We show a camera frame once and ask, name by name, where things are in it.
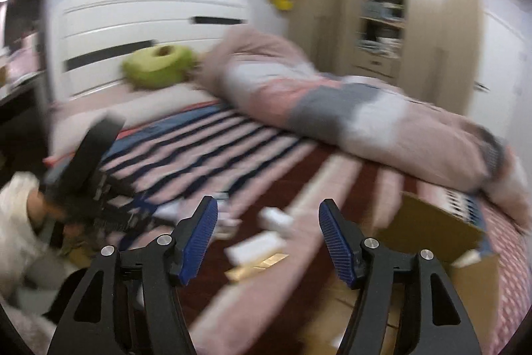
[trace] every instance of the avocado pillow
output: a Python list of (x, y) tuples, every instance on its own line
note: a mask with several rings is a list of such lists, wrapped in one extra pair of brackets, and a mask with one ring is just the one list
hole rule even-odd
[(136, 87), (160, 89), (183, 82), (195, 63), (190, 47), (154, 46), (133, 52), (122, 62), (122, 69)]

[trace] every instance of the wardrobe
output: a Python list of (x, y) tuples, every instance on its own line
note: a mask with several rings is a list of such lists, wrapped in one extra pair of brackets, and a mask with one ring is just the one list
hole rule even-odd
[[(383, 19), (376, 9), (386, 9)], [(288, 36), (317, 68), (366, 75), (463, 114), (473, 93), (481, 0), (298, 0)], [(392, 42), (393, 49), (372, 45)]]

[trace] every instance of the rolled comforter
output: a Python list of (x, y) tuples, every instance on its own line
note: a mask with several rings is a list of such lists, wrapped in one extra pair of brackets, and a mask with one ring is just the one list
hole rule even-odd
[(427, 182), (482, 189), (522, 230), (531, 226), (519, 159), (466, 117), (378, 79), (324, 77), (286, 39), (233, 26), (196, 77), (257, 120), (339, 146)]

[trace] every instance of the headboard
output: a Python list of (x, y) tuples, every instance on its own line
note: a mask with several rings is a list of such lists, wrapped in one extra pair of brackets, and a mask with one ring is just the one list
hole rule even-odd
[(122, 59), (135, 50), (179, 43), (206, 51), (228, 25), (248, 20), (243, 0), (64, 0), (48, 41), (53, 99), (121, 80)]

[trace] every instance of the screw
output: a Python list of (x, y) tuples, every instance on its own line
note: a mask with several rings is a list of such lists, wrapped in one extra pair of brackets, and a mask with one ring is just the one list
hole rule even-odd
[(159, 245), (168, 245), (172, 242), (172, 237), (170, 235), (161, 235), (159, 238), (157, 238), (157, 243)]
[(102, 256), (110, 256), (114, 253), (114, 247), (112, 245), (106, 245), (102, 248), (102, 251), (100, 251), (100, 253), (102, 253)]
[(430, 250), (421, 250), (421, 257), (425, 260), (434, 259), (434, 253)]
[(369, 249), (376, 249), (379, 246), (379, 241), (374, 240), (373, 238), (366, 238), (364, 240), (364, 245)]

